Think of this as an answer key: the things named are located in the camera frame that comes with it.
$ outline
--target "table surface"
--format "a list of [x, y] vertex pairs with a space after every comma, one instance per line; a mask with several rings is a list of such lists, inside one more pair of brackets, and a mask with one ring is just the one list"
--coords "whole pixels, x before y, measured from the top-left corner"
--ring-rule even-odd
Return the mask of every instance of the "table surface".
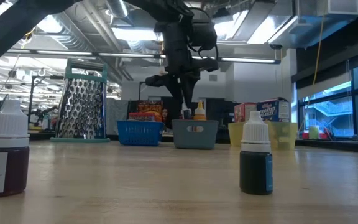
[[239, 189], [239, 149], [32, 142], [0, 223], [358, 223], [358, 153], [273, 152], [274, 191]]

